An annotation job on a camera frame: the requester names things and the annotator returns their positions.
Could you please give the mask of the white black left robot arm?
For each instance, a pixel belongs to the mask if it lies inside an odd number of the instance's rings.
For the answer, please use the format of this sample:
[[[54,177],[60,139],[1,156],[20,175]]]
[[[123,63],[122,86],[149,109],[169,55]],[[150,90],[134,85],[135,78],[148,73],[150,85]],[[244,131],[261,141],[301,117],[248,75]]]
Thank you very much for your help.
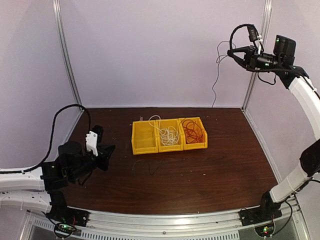
[[[29,170],[14,169],[0,173],[0,206],[46,213],[67,222],[75,216],[68,207],[62,188],[83,185],[97,168],[107,171],[115,145],[98,145],[97,153],[84,151],[79,142],[58,147],[55,161],[40,163]]]

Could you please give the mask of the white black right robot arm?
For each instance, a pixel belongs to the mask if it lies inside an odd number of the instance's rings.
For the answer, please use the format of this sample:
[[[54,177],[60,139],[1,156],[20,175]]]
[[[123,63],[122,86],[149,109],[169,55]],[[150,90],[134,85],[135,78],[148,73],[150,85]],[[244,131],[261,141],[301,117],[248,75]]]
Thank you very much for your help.
[[[303,121],[290,118],[289,126],[295,134],[308,129],[314,136],[300,155],[297,166],[284,179],[265,192],[256,209],[259,220],[266,221],[276,214],[288,197],[298,193],[314,175],[320,172],[320,95],[306,71],[295,65],[296,42],[288,37],[275,37],[272,53],[266,53],[255,44],[239,48],[229,47],[227,54],[250,72],[274,73],[300,105]]]

